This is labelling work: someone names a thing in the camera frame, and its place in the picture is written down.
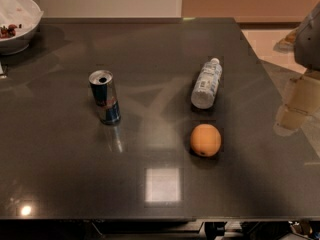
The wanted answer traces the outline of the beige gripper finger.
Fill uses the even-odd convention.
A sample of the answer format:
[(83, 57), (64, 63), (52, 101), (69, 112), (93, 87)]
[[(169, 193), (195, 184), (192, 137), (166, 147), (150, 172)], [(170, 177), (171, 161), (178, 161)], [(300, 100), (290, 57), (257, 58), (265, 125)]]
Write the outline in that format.
[(300, 128), (305, 122), (306, 118), (306, 114), (300, 113), (299, 111), (290, 110), (286, 105), (281, 105), (276, 114), (276, 125), (293, 131)]

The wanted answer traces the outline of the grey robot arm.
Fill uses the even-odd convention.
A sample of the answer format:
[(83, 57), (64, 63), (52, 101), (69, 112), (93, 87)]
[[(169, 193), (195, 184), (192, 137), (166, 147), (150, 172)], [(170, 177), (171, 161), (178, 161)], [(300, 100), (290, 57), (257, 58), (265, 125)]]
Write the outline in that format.
[(320, 108), (320, 3), (300, 23), (293, 44), (295, 62), (306, 71), (291, 78), (275, 126), (287, 134), (298, 130)]

